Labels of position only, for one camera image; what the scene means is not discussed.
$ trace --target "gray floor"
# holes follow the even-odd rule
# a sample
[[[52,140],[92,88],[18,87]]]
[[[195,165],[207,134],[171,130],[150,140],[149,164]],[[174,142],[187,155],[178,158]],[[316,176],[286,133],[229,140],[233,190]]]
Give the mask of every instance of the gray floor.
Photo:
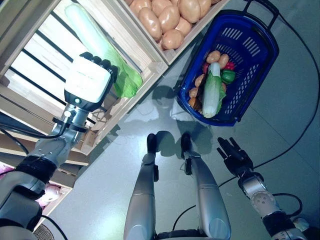
[[[319,64],[319,1],[272,1],[285,18],[305,38]],[[242,9],[242,0],[231,0],[226,9]],[[265,16],[262,8],[254,14]],[[195,204],[191,177],[180,170],[180,137],[190,131],[196,149],[210,167],[218,183],[231,177],[216,148],[217,137],[233,137],[247,151],[254,164],[260,164],[292,144],[314,110],[316,70],[302,44],[277,20],[272,28],[280,54],[241,122],[234,127],[202,125],[177,104],[172,90],[183,79],[192,58],[189,48],[171,69],[104,141],[92,152],[93,162],[77,180],[73,191],[53,211],[51,217],[69,239],[120,240],[127,208],[146,153],[146,137],[159,131],[163,136],[156,157],[159,181],[155,183],[156,231],[172,228],[176,217]],[[258,168],[272,193],[292,193],[303,201],[301,216],[319,226],[319,112],[301,141],[286,155]],[[222,197],[229,214],[232,240],[270,239],[258,214],[241,193],[235,180],[224,185]],[[287,197],[279,197],[288,212],[298,207]],[[59,233],[45,222],[55,235]],[[177,229],[198,226],[195,210],[186,213]]]

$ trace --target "basket handle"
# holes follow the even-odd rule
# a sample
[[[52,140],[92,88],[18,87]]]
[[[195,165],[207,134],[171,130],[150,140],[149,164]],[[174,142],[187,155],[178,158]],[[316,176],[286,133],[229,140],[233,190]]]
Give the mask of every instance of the basket handle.
[[[268,0],[244,0],[244,1],[248,2],[243,9],[244,13],[248,12],[248,8],[249,8],[251,2],[256,1],[256,2],[260,3],[261,5],[263,5],[265,8],[267,8],[273,14],[273,18],[267,27],[268,30],[270,30],[279,15],[279,9]]]

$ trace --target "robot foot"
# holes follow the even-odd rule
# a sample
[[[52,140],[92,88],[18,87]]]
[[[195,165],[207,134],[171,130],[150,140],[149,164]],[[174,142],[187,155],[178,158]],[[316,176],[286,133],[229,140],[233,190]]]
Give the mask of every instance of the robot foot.
[[[185,132],[181,136],[181,157],[185,158],[185,152],[192,150],[191,136],[188,132]]]
[[[155,134],[150,133],[146,138],[146,148],[148,154],[156,154],[157,152],[157,137]]]

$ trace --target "pink object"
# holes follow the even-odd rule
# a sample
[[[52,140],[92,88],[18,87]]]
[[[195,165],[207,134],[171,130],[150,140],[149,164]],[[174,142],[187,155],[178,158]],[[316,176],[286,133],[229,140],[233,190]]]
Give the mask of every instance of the pink object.
[[[45,207],[60,197],[60,187],[58,186],[48,184],[44,191],[45,194],[36,200],[41,207]]]
[[[14,170],[14,168],[8,167],[4,164],[0,164],[0,174],[8,172],[8,171],[12,171],[12,170]]]

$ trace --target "red bell pepper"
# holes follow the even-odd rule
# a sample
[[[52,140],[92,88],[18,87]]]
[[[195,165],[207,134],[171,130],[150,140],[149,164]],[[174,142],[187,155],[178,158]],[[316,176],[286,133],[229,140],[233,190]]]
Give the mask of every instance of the red bell pepper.
[[[229,69],[229,70],[235,70],[235,64],[232,62],[232,61],[229,61],[226,65],[225,65],[225,67],[224,67],[224,69]]]

